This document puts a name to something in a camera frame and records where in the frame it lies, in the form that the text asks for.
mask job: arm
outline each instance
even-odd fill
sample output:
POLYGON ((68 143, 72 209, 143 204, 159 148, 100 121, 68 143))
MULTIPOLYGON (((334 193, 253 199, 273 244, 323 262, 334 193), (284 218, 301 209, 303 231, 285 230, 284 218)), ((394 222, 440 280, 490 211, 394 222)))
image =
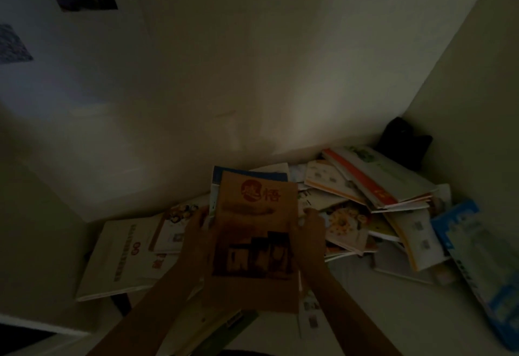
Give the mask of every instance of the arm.
POLYGON ((384 333, 357 305, 324 263, 324 220, 307 211, 305 224, 290 227, 290 244, 302 275, 315 294, 342 351, 352 355, 401 356, 384 333))
POLYGON ((211 238, 200 228, 207 212, 199 209, 187 224, 176 264, 87 356, 155 356, 202 274, 211 238))

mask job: forearm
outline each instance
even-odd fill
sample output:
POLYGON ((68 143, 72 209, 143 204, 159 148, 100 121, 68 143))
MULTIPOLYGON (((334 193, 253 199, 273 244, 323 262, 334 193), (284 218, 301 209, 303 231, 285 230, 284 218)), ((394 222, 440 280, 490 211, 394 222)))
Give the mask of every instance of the forearm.
POLYGON ((180 258, 88 356, 155 356, 198 283, 199 264, 180 258))
POLYGON ((401 356, 391 341, 335 280, 324 262, 303 263, 301 270, 345 354, 401 356))

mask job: brown book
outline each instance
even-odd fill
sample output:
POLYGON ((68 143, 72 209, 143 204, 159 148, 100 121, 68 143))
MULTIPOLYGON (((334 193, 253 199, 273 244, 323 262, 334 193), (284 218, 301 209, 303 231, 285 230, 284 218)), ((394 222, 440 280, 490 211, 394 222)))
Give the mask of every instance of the brown book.
POLYGON ((298 273, 289 223, 297 184, 224 172, 205 271, 204 304, 223 309, 298 312, 298 273))

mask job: hand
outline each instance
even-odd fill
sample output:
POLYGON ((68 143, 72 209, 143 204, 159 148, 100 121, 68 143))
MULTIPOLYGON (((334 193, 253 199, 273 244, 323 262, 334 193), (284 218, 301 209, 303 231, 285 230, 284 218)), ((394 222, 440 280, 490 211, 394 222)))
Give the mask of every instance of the hand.
POLYGON ((313 208, 306 209, 305 214, 303 226, 297 222, 290 224, 290 246, 300 267, 320 267, 324 265, 326 250, 324 219, 313 208))
POLYGON ((208 214, 209 207, 202 207, 195 211, 186 225, 184 243, 182 244, 182 250, 178 260, 186 262, 186 264, 191 267, 202 265, 209 254, 214 229, 202 229, 202 225, 208 214))

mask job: red book spine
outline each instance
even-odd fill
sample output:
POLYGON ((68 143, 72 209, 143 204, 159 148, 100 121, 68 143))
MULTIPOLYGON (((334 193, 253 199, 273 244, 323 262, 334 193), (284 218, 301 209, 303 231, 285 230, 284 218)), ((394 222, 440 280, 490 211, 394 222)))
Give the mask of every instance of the red book spine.
POLYGON ((384 188, 379 186, 376 182, 374 182, 370 177, 365 175, 363 172, 361 172, 359 169, 357 169, 353 164, 348 162, 346 159, 344 159, 342 156, 340 156, 338 153, 332 151, 331 149, 327 148, 323 152, 334 158, 338 163, 340 163, 344 168, 357 180, 357 182, 360 182, 362 186, 366 189, 368 189, 373 195, 375 195, 381 203, 384 205, 392 205, 397 204, 398 201, 389 193, 386 192, 384 188))

